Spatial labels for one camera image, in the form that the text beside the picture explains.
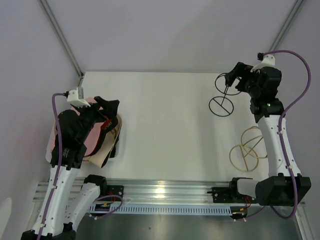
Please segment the black wire hat stand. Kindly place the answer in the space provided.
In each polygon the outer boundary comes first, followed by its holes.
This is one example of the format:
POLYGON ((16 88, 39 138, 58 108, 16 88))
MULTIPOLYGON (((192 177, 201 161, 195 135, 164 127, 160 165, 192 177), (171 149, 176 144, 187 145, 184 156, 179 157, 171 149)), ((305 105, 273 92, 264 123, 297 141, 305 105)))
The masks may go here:
POLYGON ((217 116, 217 117, 221 117, 221 118, 225 118, 225 117, 230 116, 230 115, 234 112, 234 110, 235 110, 235 106, 234 106, 233 102, 232 102, 228 97, 238 96, 238 95, 241 93, 240 91, 238 91, 237 93, 228 93, 228 90, 229 90, 230 87, 227 86, 227 85, 225 85, 225 88, 224 88, 223 91, 218 88, 218 85, 217 85, 218 79, 220 79, 220 78, 222 78, 222 77, 225 77, 226 74, 227 74, 226 72, 220 73, 220 74, 216 77, 216 79, 215 79, 215 81, 214 81, 214 87, 215 87, 216 90, 217 90, 220 94, 222 94, 222 95, 214 96, 214 97, 211 98, 211 99, 209 100, 209 102, 208 102, 208 109, 209 109, 209 111, 210 111, 213 115, 215 115, 215 116, 217 116), (225 115, 222 115, 222 114, 218 114, 218 113, 214 112, 213 109, 212 109, 212 106, 211 106, 211 103, 212 103, 212 102, 215 102, 221 109, 223 109, 223 110, 226 112, 226 114, 225 114, 225 115), (228 110, 228 109, 226 109, 226 108, 224 107, 224 103, 225 103, 225 102, 229 102, 229 103, 231 104, 231 110, 228 110))

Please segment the pink bucket hat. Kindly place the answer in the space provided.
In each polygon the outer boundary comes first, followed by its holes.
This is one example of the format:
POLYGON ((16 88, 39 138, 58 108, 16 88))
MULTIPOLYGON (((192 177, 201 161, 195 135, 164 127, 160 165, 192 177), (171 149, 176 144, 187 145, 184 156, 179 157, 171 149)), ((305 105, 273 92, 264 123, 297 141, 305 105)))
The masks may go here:
POLYGON ((83 158, 93 153, 101 141, 100 127, 103 123, 97 122, 91 130, 79 130, 79 116, 77 107, 62 111, 57 116, 53 154, 61 152, 64 159, 70 159, 73 156, 83 158))

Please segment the gold wire hat stand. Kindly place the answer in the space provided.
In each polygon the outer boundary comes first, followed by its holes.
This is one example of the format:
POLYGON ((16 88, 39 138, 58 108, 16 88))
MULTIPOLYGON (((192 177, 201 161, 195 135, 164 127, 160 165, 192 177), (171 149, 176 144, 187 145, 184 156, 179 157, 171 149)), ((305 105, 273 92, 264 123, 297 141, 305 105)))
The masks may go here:
POLYGON ((253 171, 255 171, 260 163, 260 160, 265 160, 268 158, 268 155, 266 154, 265 156, 261 156, 257 153, 256 151, 256 147, 264 140, 264 137, 262 135, 262 131, 260 130, 260 128, 258 126, 251 126, 249 128, 247 128, 246 130, 244 130, 240 136, 240 144, 234 145, 229 153, 228 153, 228 159, 230 164, 239 172, 242 173, 251 173, 253 171), (248 139, 247 141, 244 141, 244 137, 245 134, 249 131, 259 131, 260 133, 257 136, 254 136, 250 139, 248 139), (244 164, 244 169, 238 167, 233 159, 232 159, 232 155, 233 155, 233 151, 234 150, 239 150, 240 154, 241 154, 241 159, 243 161, 244 164), (255 159, 255 165, 252 168, 249 168, 249 164, 247 163, 247 157, 250 157, 252 159, 255 159))

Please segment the red baseball cap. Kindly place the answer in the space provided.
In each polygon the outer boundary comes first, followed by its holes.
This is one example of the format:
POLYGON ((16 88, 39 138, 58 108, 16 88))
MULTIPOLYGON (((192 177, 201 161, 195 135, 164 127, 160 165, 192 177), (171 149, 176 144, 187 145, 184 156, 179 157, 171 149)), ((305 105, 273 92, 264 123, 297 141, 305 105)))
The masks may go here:
POLYGON ((113 120, 108 119, 100 126, 100 135, 105 135, 110 131, 110 127, 112 126, 113 120))

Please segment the black sport baseball cap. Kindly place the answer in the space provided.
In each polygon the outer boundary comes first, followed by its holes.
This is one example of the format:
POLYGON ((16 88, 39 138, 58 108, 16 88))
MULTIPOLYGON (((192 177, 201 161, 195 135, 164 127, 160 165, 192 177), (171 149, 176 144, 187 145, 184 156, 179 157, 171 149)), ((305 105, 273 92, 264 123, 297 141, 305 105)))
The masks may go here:
POLYGON ((116 116, 117 124, 105 134, 101 147, 97 154, 100 158, 103 158, 107 162, 110 158, 114 158, 116 155, 116 145, 119 141, 119 135, 122 128, 122 118, 118 114, 116 116))

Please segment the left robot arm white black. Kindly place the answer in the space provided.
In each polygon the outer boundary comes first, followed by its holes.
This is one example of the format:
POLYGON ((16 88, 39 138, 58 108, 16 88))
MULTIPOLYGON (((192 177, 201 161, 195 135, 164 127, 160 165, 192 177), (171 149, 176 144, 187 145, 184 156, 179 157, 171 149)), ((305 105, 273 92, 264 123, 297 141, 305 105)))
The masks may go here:
POLYGON ((102 123, 107 133, 119 125, 119 104, 119 100, 96 96, 93 103, 79 99, 70 103, 74 109, 53 112, 57 134, 51 153, 48 187, 37 220, 32 229, 22 233, 21 239, 74 240, 81 220, 94 202, 108 198, 124 202, 121 194, 110 193, 105 177, 90 174, 75 200, 68 205, 87 150, 85 141, 97 123, 102 123))

